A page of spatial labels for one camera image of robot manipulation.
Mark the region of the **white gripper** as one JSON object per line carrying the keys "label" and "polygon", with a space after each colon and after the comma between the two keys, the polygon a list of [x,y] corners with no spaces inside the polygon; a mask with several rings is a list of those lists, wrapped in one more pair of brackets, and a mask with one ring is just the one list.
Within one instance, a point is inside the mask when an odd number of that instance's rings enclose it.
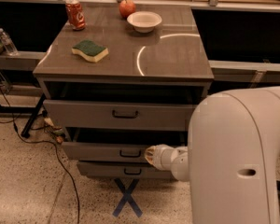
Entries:
{"label": "white gripper", "polygon": [[169,147],[167,145],[151,146],[145,150],[147,162],[159,170],[182,172],[188,170],[188,149],[186,147]]}

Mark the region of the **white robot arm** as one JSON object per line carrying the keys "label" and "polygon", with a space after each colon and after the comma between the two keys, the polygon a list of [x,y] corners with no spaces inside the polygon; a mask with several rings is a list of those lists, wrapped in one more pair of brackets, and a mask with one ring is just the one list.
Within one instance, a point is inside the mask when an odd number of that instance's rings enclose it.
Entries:
{"label": "white robot arm", "polygon": [[223,91],[194,110],[188,145],[145,158],[190,182],[193,224],[280,224],[280,87]]}

